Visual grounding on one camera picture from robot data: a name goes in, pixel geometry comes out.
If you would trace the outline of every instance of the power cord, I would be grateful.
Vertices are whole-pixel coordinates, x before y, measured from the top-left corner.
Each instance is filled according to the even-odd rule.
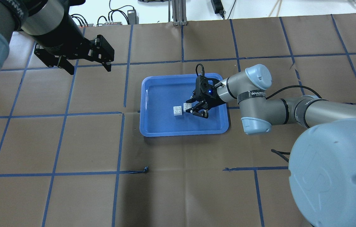
[[[272,151],[273,153],[279,155],[281,158],[283,158],[284,161],[289,162],[289,159],[284,155],[290,155],[290,152],[281,152],[281,151],[276,151],[275,149],[272,149],[270,151]]]
[[[203,66],[202,64],[200,64],[200,63],[196,65],[196,69],[195,69],[196,75],[199,76],[199,73],[198,73],[198,66],[201,66],[201,67],[202,67],[202,76],[204,76],[204,66]]]
[[[121,10],[119,10],[119,9],[117,9],[117,10],[112,10],[112,11],[110,11],[109,13],[108,13],[108,19],[113,23],[113,13],[114,12],[119,12],[119,13],[121,13],[122,14],[122,16],[126,19],[126,22],[127,22],[127,24],[130,24],[130,21],[129,21],[129,18],[127,17],[127,15],[126,15],[126,13],[125,12],[123,12],[123,11],[121,11]]]
[[[112,8],[110,7],[110,2],[111,2],[111,0],[109,0],[109,9],[110,9],[110,12],[108,13],[108,20],[113,23],[113,18],[112,18],[113,13],[114,13],[114,12],[120,12],[120,13],[123,15],[123,17],[126,19],[127,24],[130,24],[129,17],[127,17],[127,14],[126,14],[125,12],[123,12],[122,10],[120,10],[120,9],[122,9],[122,8],[124,8],[124,7],[132,7],[133,10],[135,10],[134,6],[132,6],[132,5],[126,5],[126,6],[119,7],[119,8],[117,8],[117,9],[112,9]]]
[[[266,99],[270,99],[271,97],[279,94],[280,92],[286,90],[286,89],[291,89],[291,88],[303,88],[303,89],[307,89],[309,90],[310,92],[314,93],[314,95],[318,96],[318,98],[322,99],[322,97],[318,94],[318,92],[314,91],[313,89],[309,88],[309,87],[306,87],[306,86],[303,86],[303,85],[292,85],[292,86],[287,86],[287,87],[284,87],[280,90],[278,90],[277,92],[273,93],[271,96],[267,97]]]
[[[237,0],[234,0],[234,4],[233,4],[232,7],[231,7],[230,14],[229,14],[228,17],[227,17],[227,20],[230,19],[232,10],[234,9],[234,6],[235,6],[235,3],[236,3],[236,2],[237,2]]]
[[[226,13],[225,10],[220,10],[219,11],[219,14],[220,14],[220,16],[222,17],[223,20],[225,20],[225,13]]]
[[[101,19],[102,17],[105,19],[106,23],[108,23],[108,20],[106,19],[106,17],[100,16],[100,17],[98,18],[98,20],[97,20],[97,26],[100,25],[100,19]]]
[[[80,16],[81,18],[83,18],[84,19],[84,22],[85,22],[85,24],[87,25],[87,27],[88,27],[88,22],[87,22],[87,20],[85,19],[85,17],[83,17],[83,15],[81,15],[81,14],[78,14],[78,13],[75,13],[75,14],[71,14],[71,16],[72,17],[77,17],[77,16]]]
[[[124,7],[127,7],[127,6],[130,6],[130,7],[132,7],[133,9],[134,9],[134,6],[131,6],[131,5],[126,5],[126,6],[122,6],[122,7],[120,7],[120,8],[117,8],[117,9],[112,9],[111,7],[110,7],[110,1],[111,0],[109,0],[109,9],[112,11],[112,10],[119,10],[119,9],[121,9],[121,8],[124,8]]]
[[[83,27],[83,22],[82,22],[82,20],[81,20],[81,18],[79,18],[79,17],[71,17],[71,18],[75,18],[75,19],[77,19],[78,20],[78,23],[80,24],[80,27]]]

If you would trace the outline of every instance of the plastic tray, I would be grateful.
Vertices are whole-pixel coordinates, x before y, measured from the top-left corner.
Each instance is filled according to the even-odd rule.
[[[216,73],[207,73],[206,76],[222,80],[222,77]],[[191,113],[174,116],[173,107],[183,106],[184,102],[191,98],[195,82],[195,74],[150,76],[144,79],[140,106],[142,135],[163,137],[226,132],[228,129],[227,105],[212,108],[207,119]]]

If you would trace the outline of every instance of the black band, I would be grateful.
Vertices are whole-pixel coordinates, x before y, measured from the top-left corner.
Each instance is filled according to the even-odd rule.
[[[287,105],[286,100],[284,100],[284,99],[280,99],[280,100],[283,102],[284,107],[286,108],[286,120],[283,123],[283,125],[285,125],[285,124],[287,124],[287,122],[289,121],[289,118],[290,118],[289,105]]]
[[[258,97],[266,98],[266,93],[261,89],[246,91],[238,95],[237,102],[240,103],[241,101],[244,101],[246,99],[258,98]]]
[[[294,114],[296,121],[306,128],[310,128],[310,126],[306,123],[305,114],[308,107],[317,101],[327,101],[326,99],[304,99],[303,101],[299,102],[295,108]]]
[[[15,19],[15,30],[21,29],[22,24],[28,18],[28,9],[23,1],[20,0],[0,0],[8,8]]]
[[[231,93],[231,91],[230,91],[230,88],[229,88],[229,86],[228,86],[228,80],[229,80],[230,78],[227,78],[227,82],[225,83],[225,85],[227,86],[227,91],[228,91],[228,93],[231,95],[231,97],[233,97],[234,99],[237,99],[237,97],[235,97],[232,93]]]

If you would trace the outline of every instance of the power adapter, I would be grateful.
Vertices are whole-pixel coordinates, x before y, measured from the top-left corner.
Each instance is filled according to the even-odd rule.
[[[211,5],[213,6],[214,13],[220,14],[224,18],[224,7],[221,0],[211,0]]]
[[[129,19],[130,24],[139,24],[139,17],[137,16],[136,10],[128,10],[127,18]]]

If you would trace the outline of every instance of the ur robot arm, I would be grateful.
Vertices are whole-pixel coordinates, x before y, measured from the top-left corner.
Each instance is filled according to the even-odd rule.
[[[110,72],[114,49],[102,35],[86,39],[68,15],[70,6],[85,0],[0,0],[0,70],[9,54],[13,31],[22,29],[36,40],[34,54],[48,67],[69,74],[73,59],[101,63]]]
[[[290,153],[293,198],[315,227],[356,227],[356,105],[308,95],[267,100],[271,84],[263,65],[222,81],[205,77],[202,69],[187,101],[197,104],[186,112],[208,118],[211,108],[236,100],[248,135],[268,133],[272,125],[308,128]]]

